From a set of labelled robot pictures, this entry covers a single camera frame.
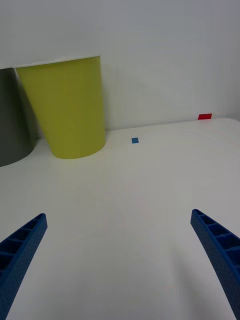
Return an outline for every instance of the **white table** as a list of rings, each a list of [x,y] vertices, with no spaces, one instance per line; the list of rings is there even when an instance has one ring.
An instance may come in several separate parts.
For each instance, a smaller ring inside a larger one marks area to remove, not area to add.
[[[115,130],[75,160],[41,140],[0,168],[0,241],[48,222],[7,319],[235,319],[190,218],[198,208],[240,236],[239,198],[235,120]]]

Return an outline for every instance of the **yellow paper cup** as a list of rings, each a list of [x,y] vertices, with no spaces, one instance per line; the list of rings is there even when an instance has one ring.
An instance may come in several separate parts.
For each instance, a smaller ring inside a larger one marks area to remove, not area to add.
[[[105,145],[100,57],[16,68],[52,153],[92,155]]]

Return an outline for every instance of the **gray cylinder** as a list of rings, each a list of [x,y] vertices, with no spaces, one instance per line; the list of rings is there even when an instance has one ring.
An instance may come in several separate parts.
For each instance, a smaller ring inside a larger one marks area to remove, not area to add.
[[[34,149],[13,68],[0,70],[0,167],[28,156]]]

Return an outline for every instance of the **yellow cup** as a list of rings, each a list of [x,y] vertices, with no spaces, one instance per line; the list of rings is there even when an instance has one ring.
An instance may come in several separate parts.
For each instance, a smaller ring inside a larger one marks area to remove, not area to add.
[[[105,145],[100,57],[16,68],[52,153],[92,155]]]

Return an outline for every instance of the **white wall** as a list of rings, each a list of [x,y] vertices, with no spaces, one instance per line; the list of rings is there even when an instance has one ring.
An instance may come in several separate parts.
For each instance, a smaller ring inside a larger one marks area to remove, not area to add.
[[[239,0],[2,0],[0,67],[102,55],[106,127],[240,119]]]

